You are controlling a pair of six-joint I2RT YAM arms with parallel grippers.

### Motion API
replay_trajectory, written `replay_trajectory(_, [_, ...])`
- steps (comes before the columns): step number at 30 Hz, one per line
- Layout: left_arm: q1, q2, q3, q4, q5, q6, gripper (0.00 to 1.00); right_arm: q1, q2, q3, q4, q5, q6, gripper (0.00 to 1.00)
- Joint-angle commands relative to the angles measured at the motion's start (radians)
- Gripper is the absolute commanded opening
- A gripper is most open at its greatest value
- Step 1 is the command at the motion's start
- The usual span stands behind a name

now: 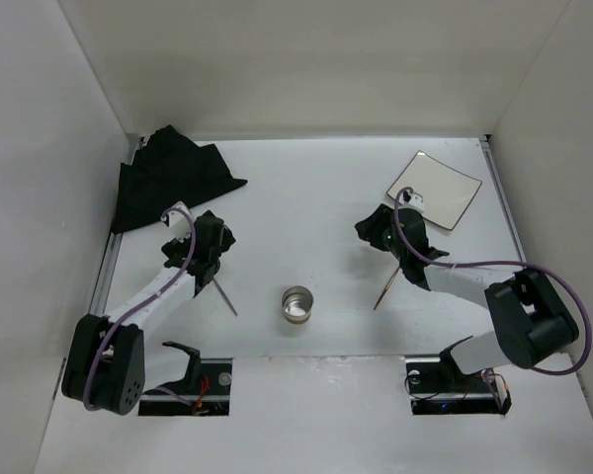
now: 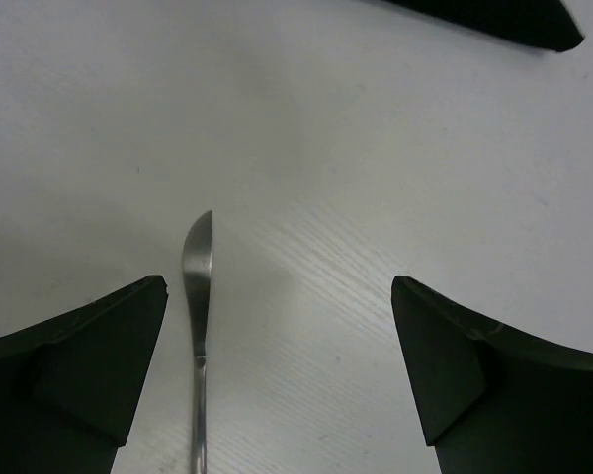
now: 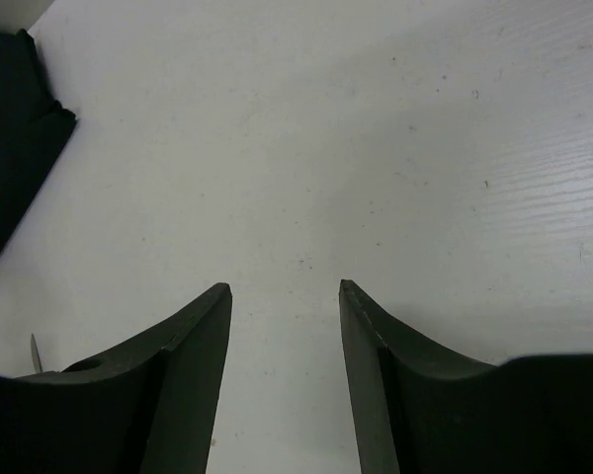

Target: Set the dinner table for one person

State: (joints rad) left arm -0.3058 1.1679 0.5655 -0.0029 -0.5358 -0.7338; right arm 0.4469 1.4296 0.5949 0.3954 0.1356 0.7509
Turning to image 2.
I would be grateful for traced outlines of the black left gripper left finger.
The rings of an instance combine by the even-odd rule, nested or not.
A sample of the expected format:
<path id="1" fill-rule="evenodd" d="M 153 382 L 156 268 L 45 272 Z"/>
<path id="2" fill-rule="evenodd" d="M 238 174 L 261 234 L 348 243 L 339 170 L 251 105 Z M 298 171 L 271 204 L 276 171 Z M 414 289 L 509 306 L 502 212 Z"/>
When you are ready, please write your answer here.
<path id="1" fill-rule="evenodd" d="M 0 337 L 0 473 L 108 473 L 167 305 L 162 276 Z"/>

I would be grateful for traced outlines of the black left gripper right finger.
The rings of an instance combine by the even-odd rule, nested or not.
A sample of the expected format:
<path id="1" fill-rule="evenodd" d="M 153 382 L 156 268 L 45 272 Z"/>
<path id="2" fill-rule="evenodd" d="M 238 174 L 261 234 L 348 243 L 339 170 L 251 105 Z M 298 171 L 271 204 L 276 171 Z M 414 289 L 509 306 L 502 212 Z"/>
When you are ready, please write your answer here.
<path id="1" fill-rule="evenodd" d="M 409 276 L 391 304 L 425 442 L 444 473 L 593 473 L 593 354 Z"/>

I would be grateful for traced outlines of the black cloth placemat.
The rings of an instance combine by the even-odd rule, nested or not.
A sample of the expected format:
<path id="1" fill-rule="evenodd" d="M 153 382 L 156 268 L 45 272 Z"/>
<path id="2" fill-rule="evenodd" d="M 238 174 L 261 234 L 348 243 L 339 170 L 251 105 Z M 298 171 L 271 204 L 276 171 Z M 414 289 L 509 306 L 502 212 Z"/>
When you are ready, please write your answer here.
<path id="1" fill-rule="evenodd" d="M 566 52 L 584 41 L 558 0 L 406 0 L 398 6 L 516 44 Z"/>

